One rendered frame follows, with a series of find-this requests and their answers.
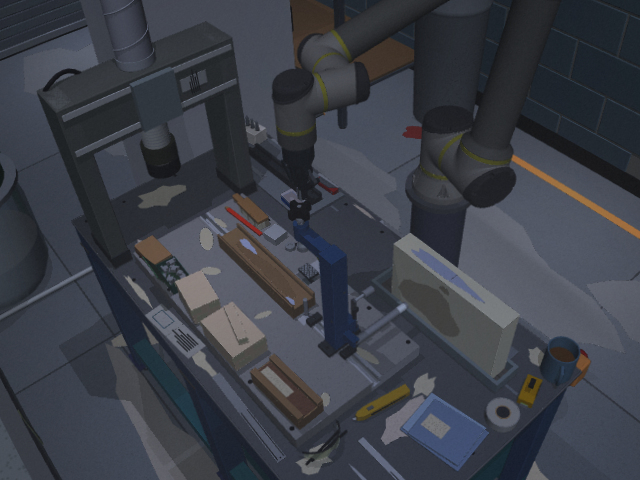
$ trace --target table top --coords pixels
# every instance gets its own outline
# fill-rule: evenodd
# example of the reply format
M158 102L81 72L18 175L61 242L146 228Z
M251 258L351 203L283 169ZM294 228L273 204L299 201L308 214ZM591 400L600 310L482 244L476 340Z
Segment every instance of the table top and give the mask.
M215 161L212 157L212 152L203 154L183 165L176 176L168 179L152 180L112 201L130 251L133 252L133 245L137 240L142 240L150 235L160 238L231 198L233 192L216 177ZM142 203L139 198L140 195L154 191L161 186L176 185L185 185L186 191L175 196L166 207L139 208ZM272 220L281 225L290 235L293 235L292 223L286 216L287 211L279 202L260 188L258 192L250 195L250 198ZM356 291L361 292L371 285L371 280L374 277L389 268L392 259L392 246L399 237L385 228L383 224L371 221L371 219L362 215L358 209L353 208L355 204L357 202L345 194L334 204L312 215L310 225L327 242L336 244L347 254L349 285ZM168 295L170 294L166 291L161 291L152 284L137 260L132 259L114 268L94 242L84 217L75 219L73 224L122 288L131 296L132 301L143 314L148 313L151 308L134 294L125 279L126 276L137 279L136 283L145 290L154 307L159 304L167 305ZM362 248L363 239L367 240L366 248ZM378 295L378 293L371 295L367 298L367 301L383 313L390 311L391 306L382 296L378 297ZM195 332L195 335L204 340L202 334L196 331L186 316L183 316L182 320ZM525 328L523 324L520 324L515 334L511 352L511 359L519 368L506 387L501 388L498 392L492 392L433 342L418 332L409 322L400 318L395 321L395 324L420 346L418 359L409 364L383 388L366 397L362 405L358 405L353 411L348 411L342 415L340 418L341 428L342 430L348 430L348 434L341 439L340 445L331 454L332 462L323 465L319 473L314 475L313 478L317 480L335 480L337 476L340 478L352 478L354 473L349 468L349 464L356 467L367 479L386 478L385 475L388 474L384 473L384 470L377 462L371 461L370 454L358 443L358 440L364 437L406 480L418 478L419 472L424 471L428 471L432 478L470 479L564 392L568 386L567 383L559 387L553 387L548 382L543 382L534 406L532 408L519 406L521 418L516 428L507 433L495 432L488 427L484 418L484 410L487 404L496 397L504 397L516 401L517 392L520 391L528 374L541 377L539 368L530 361L529 355L530 351L535 348L544 351L544 342ZM150 324L148 324L148 327L153 331L153 327ZM286 458L276 462L246 421L233 408L231 402L220 390L214 379L205 370L198 367L193 360L181 358L184 360L184 368L189 370L207 394L211 396L218 408L243 435L255 452L261 456L265 464L279 478L298 478L301 474L301 467L296 462L304 458L304 455L275 427L261 407L238 385L237 380L234 379L227 368L220 364L217 357L211 351L206 351L206 356L217 375L223 376L234 387L237 395L286 455ZM435 395L476 422L484 425L489 431L489 435L459 471L455 471L446 465L409 437L399 438L386 446L382 443L381 437L385 431L386 418L401 409L406 401L399 402L370 420L364 422L351 420L358 408L402 384L407 384L407 386L413 388L415 380L425 373L429 374L429 378L433 377L435 380L435 388L433 390ZM579 371L576 370L573 378L576 378L578 374ZM326 428L316 438L305 444L303 449L308 450L322 444L329 438L334 429L335 427Z

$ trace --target red object on floor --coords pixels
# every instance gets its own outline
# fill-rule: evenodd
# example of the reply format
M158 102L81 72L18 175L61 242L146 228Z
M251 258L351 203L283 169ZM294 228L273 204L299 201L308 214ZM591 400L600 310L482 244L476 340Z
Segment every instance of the red object on floor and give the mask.
M402 134L405 138L422 138L422 127L407 127L407 131Z
M324 188L327 192L329 192L331 195L335 195L336 193L338 193L339 189L335 188L335 187L327 187L324 183L322 182L318 182L318 185L320 185L320 187Z
M226 207L227 208L227 212L229 212L231 215L233 215L234 217L236 217L238 220L240 220L242 223L245 224L245 226L249 227L251 230L253 230L253 233L255 233L258 236L262 235L262 232L260 230L258 230L256 227L254 227L253 225L251 225L249 222L247 222L244 218L242 218L242 216L240 216L239 213L235 212L232 208Z

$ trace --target workbench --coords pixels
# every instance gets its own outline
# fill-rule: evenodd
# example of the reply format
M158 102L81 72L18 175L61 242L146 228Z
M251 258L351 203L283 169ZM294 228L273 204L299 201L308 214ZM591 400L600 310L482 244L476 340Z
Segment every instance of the workbench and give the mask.
M150 235L158 239L172 238L172 232L193 223L201 216L206 216L206 212L212 209L228 205L233 192L216 177L215 171L213 153L208 152L184 164L176 176L152 180L112 200L116 218L129 250L133 252L135 243ZM167 206L147 209L138 207L141 203L140 195L161 186L176 185L186 186L186 191L175 196ZM272 221L287 230L289 238L284 243L295 242L292 222L287 219L287 210L280 202L261 188L258 188L258 191L251 194L249 198L263 209ZM383 223L372 220L363 215L359 209L354 208L356 203L349 195L341 192L339 198L333 203L324 202L321 210L313 212L310 225L327 242L336 244L347 254L350 291L360 293L372 284L374 277L389 269L392 246L398 237ZM225 220L225 222L229 230L235 228L235 221ZM141 262L135 258L135 254L131 260L116 267L93 240L87 220L82 216L75 219L73 224L126 340L132 362L140 370L148 369L185 415L213 453L220 469L218 473L220 478L227 480L307 478L302 473L301 467L296 464L305 457L301 450L309 450L328 439L335 430L335 421L332 420L331 424L322 426L318 431L307 432L306 436L303 435L305 433L303 430L298 436L284 432L282 425L276 425L274 415L269 414L264 405L259 405L247 385L240 385L244 377L239 377L229 369L228 365L220 362L219 357L213 353L213 348L189 320L185 311L181 308L171 308L175 305L171 292L154 283ZM217 249L215 255L221 260L227 257L220 250L218 238L215 239L213 248ZM181 262L183 261L178 254L176 256ZM216 265L201 265L197 268L206 266L215 267ZM189 271L189 266L185 265L185 268L188 273L194 273ZM157 333L147 317L152 308L134 293L131 284L125 279L127 276L144 290L154 308L158 305L171 308L172 313L189 329L189 334L205 343L208 348L203 349L202 352L205 352L207 362L215 370L215 376L212 377L192 359L186 358L174 344ZM242 282L242 285L247 288L250 284L255 287L255 282L247 275L242 277L238 274L235 281ZM232 290L218 293L222 304L235 301L234 298L230 298L234 295ZM261 301L268 303L270 300L265 296ZM242 298L236 303L241 309L247 310L246 313L252 320L262 308L255 298L249 304L243 305ZM361 300L359 307L361 310L358 313L358 320L371 323L390 311L393 305L386 303L383 296L376 293ZM307 337L316 344L322 340L316 331L296 319L282 314L279 317L276 307L269 307L269 310L272 311L272 317L255 320L259 328L266 329L267 325L290 325L291 344L302 342L299 339ZM332 462L323 465L319 473L309 478L316 480L355 478L355 473L349 468L349 464L356 467L369 480L391 478L377 462L372 461L370 454L358 443L358 440L364 437L405 480L419 478L524 480L570 382L559 387L552 387L548 382L544 382L533 407L520 406L520 421L514 430L507 433L491 430L484 419L484 410L489 401L496 397L506 397L516 401L517 392L520 391L527 374L541 376L539 368L529 361L529 350L537 347L544 351L544 342L520 324L511 352L511 360L518 365L518 370L506 387L494 392L482 385L405 318L399 317L393 323L401 334L406 336L407 345L419 347L419 355L401 368L393 378L383 383L381 388L366 393L358 398L357 404L349 405L346 410L339 412L337 419L340 421L342 430L348 430L348 433L342 437L339 446L332 452L330 457ZM162 354L151 346L145 326L157 339ZM291 353L281 355L280 350L284 347L278 344L280 340L270 340L270 334L266 333L272 353L279 356L291 355ZM309 347L305 348L309 355L320 352L317 346L313 347L315 349L313 352ZM178 376L163 361L165 355L168 355L177 367ZM348 366L348 360L342 359L339 355L334 355L327 359L329 360L337 365L337 369L351 368ZM298 368L291 364L288 358L285 361L294 370ZM397 412L404 403L394 405L364 422L356 423L351 420L355 411L366 403L402 384L412 388L416 378L425 373L429 373L429 377L436 378L434 394L473 420L487 426L490 432L459 471L455 471L408 437L395 440L386 446L382 443L385 419ZM578 374L579 371L574 372L572 380ZM318 370L317 375L318 378L309 378L307 373L301 377L313 388L314 384L319 385L317 382L320 382L320 377L325 381L330 380L334 372ZM238 405L244 405L246 409L244 411L238 409ZM263 431L257 432L256 426Z

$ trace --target yellow utility knife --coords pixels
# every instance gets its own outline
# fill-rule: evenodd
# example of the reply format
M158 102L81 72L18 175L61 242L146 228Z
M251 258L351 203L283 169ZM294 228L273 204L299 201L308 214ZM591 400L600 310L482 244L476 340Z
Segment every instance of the yellow utility knife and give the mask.
M387 407L390 407L394 403L398 403L400 400L407 398L411 394L411 390L407 385L402 385L401 387L396 388L395 390L390 391L386 395L381 396L380 398L374 400L373 402L365 405L360 410L356 412L356 416L353 417L354 420L361 422L362 420L367 420L371 418L376 413L384 410Z

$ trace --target blue notebook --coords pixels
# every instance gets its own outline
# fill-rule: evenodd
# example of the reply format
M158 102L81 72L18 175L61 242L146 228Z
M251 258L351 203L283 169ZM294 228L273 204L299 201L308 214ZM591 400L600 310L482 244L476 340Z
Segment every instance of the blue notebook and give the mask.
M456 471L489 434L484 426L434 394L400 430Z

